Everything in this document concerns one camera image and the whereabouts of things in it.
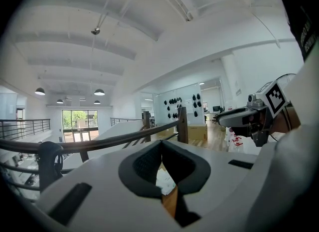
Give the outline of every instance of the wooden floor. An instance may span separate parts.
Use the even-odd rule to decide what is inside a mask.
[[[212,149],[215,151],[228,151],[228,147],[226,145],[225,139],[225,131],[221,131],[222,127],[218,124],[212,123],[211,121],[207,121],[207,140],[188,140],[188,144]],[[158,136],[158,135],[152,135],[151,139],[154,140],[161,140],[166,138],[167,136]],[[177,136],[171,138],[170,140],[177,141]],[[173,191],[167,195],[162,195],[162,203],[165,207],[165,209],[169,212],[169,214],[174,218],[175,217],[175,211],[176,211],[176,203],[177,203],[177,186],[173,189]]]
[[[188,144],[203,147],[215,151],[228,151],[228,147],[226,145],[225,139],[225,131],[221,131],[222,127],[217,123],[212,123],[211,121],[207,121],[207,140],[193,140],[189,139]],[[167,136],[158,136],[152,135],[151,140],[162,140]],[[170,140],[177,141],[177,136],[171,138]]]

